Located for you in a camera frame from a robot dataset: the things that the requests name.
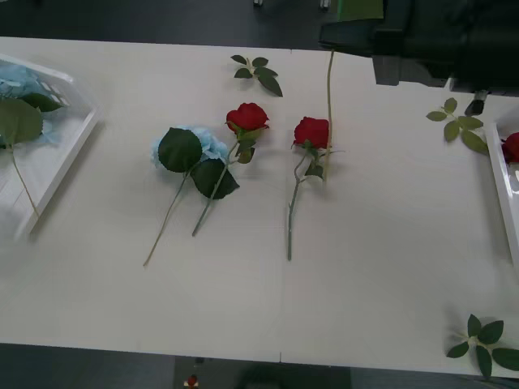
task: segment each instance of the red rose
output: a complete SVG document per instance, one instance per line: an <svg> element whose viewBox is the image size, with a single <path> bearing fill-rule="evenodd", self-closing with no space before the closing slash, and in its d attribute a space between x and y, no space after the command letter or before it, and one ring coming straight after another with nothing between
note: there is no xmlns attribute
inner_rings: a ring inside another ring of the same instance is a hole
<svg viewBox="0 0 519 389"><path fill-rule="evenodd" d="M229 122L244 129L245 131L254 131L264 128L267 125L267 114L257 104L241 104L238 109L227 113L227 126L234 132L234 128Z"/></svg>
<svg viewBox="0 0 519 389"><path fill-rule="evenodd" d="M507 164L519 163L519 132L511 134L503 143L503 154Z"/></svg>
<svg viewBox="0 0 519 389"><path fill-rule="evenodd" d="M304 117L295 127L294 144L305 143L309 140L314 148L326 148L328 146L328 120Z"/></svg>

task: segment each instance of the flower stem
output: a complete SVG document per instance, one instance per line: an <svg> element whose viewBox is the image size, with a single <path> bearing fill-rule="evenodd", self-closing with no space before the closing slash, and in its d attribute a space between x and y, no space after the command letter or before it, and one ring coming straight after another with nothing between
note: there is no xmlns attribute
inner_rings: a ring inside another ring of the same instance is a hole
<svg viewBox="0 0 519 389"><path fill-rule="evenodd" d="M25 193L27 193L27 196L29 197L29 201L31 202L31 205L32 205L32 210L34 211L34 213L36 213L36 217L38 219L40 219L40 213L38 212L38 210L36 209L36 206L34 205L34 202L32 201L32 197L31 197L31 194L29 193L29 189L27 189L27 186L25 185L25 181L24 179L22 178L22 175L20 174L19 170L18 170L18 165L16 164L16 159L15 159L15 150L11 147L11 156L13 158L13 165L15 166L15 169L16 169L16 172L18 174L18 177L19 177L19 180L22 182L22 185L24 186L25 188Z"/></svg>
<svg viewBox="0 0 519 389"><path fill-rule="evenodd" d="M227 170L229 170L229 165L231 165L230 156L237 146L238 146L238 141L236 141L236 143L233 145L233 147L229 150L229 153L227 154L227 158L225 158L225 167L221 171L220 178L218 178L217 184L214 186L214 189L212 190L211 197L206 202L204 211L202 212L202 215L200 216L200 218L198 219L198 222L196 223L195 229L193 230L193 234L191 235L192 237L194 237L196 235L196 233L198 233L198 230L200 229L200 226L202 225L202 220L204 219L205 214L207 213L209 206L211 205L212 200L214 199L214 196L217 193L217 190L220 187L222 180L224 179L225 173L227 173Z"/></svg>
<svg viewBox="0 0 519 389"><path fill-rule="evenodd" d="M324 158L324 175L323 181L326 182L328 177L328 166L330 165L330 149L332 148L332 93L331 93L331 78L332 78L332 64L333 55L335 51L332 50L330 54L330 63L328 64L328 79L327 79L327 94L328 94L328 142L326 144L326 157Z"/></svg>
<svg viewBox="0 0 519 389"><path fill-rule="evenodd" d="M294 169L294 176L295 176L295 188L294 188L294 194L292 195L292 202L289 206L289 236L288 236L288 252L287 257L288 260L292 260L292 216L294 214L294 206L295 206L295 200L298 197L298 191L299 191L299 185L301 182L305 181L305 179L301 179L298 176L298 169L304 162L304 160L307 158L308 152L305 152L305 155L302 156L302 159L299 161L298 165Z"/></svg>
<svg viewBox="0 0 519 389"><path fill-rule="evenodd" d="M174 199L173 199L173 202L171 203L171 205L169 206L169 209L168 209L168 212L165 214L165 218L164 218L164 223L162 223L162 227L161 227L161 231L159 232L158 236L157 236L157 239L155 240L155 244L153 245L153 248L152 250L150 251L149 253L149 256L148 256L148 259L146 259L146 262L144 263L144 267L146 267L150 261L150 259L152 258L153 256L153 253L155 252L155 249L157 248L157 244L158 242L160 241L161 239L161 236L162 236L162 233L164 232L165 230L165 226L167 225L168 223L168 219L169 219L169 214L171 213L171 210L173 209L173 204L175 204L175 201L177 201L177 197L178 195L180 195L180 191L182 190L182 188L184 187L184 183L186 182L187 178L189 177L189 172L186 172L186 174L184 175L184 178L182 179L182 183L180 184L180 187L178 188L177 190L177 194L175 195Z"/></svg>

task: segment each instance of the loose leaf cluster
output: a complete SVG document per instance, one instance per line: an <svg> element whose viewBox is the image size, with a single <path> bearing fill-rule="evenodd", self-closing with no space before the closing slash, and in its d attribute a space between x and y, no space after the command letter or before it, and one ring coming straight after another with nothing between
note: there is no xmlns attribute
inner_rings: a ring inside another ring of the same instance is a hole
<svg viewBox="0 0 519 389"><path fill-rule="evenodd" d="M492 358L495 363L505 369L519 371L519 350L512 348L494 348L489 352L487 346L495 344L503 335L504 322L498 320L482 326L478 318L473 314L467 323L467 341L450 349L447 353L449 358L463 357L470 348L470 343L476 344L476 357L479 369L485 378L492 375Z"/></svg>
<svg viewBox="0 0 519 389"><path fill-rule="evenodd" d="M267 58L258 57L252 62L249 58L244 58L241 55L233 55L231 58L237 63L245 66L238 69L234 75L235 79L258 79L259 83L261 83L264 88L268 89L276 96L283 97L281 87L276 80L277 73L266 67L268 64Z"/></svg>
<svg viewBox="0 0 519 389"><path fill-rule="evenodd" d="M456 108L456 99L450 98L445 101L444 106L440 110L430 112L427 118L433 122L442 122L447 118L451 118L451 121L444 128L445 140L450 143L461 134L461 141L470 150L488 155L487 144L473 132L483 127L483 122L470 116L454 116Z"/></svg>

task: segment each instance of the robotic arm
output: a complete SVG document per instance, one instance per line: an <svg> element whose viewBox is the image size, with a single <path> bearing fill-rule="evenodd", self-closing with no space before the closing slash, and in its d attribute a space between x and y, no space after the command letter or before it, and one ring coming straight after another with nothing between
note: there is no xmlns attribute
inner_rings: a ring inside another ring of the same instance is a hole
<svg viewBox="0 0 519 389"><path fill-rule="evenodd" d="M376 82L519 96L519 0L385 0L384 19L325 24L320 44L373 59Z"/></svg>

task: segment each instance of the plastic container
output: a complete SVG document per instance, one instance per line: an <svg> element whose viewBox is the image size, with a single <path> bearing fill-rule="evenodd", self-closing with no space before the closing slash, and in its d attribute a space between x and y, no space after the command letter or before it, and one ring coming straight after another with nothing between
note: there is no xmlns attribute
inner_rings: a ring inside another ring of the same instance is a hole
<svg viewBox="0 0 519 389"><path fill-rule="evenodd" d="M514 109L498 122L485 126L484 130L508 245L513 265L519 275L519 164L507 165L501 147L501 140L506 140L511 134L519 132L519 108Z"/></svg>
<svg viewBox="0 0 519 389"><path fill-rule="evenodd" d="M38 75L41 86L63 105L51 119L59 142L23 143L15 148L16 163L39 213L52 198L59 183L77 157L101 110L77 79L30 62L0 54L0 65L26 66ZM11 155L0 150L0 241L25 237L37 222L24 187L16 174Z"/></svg>

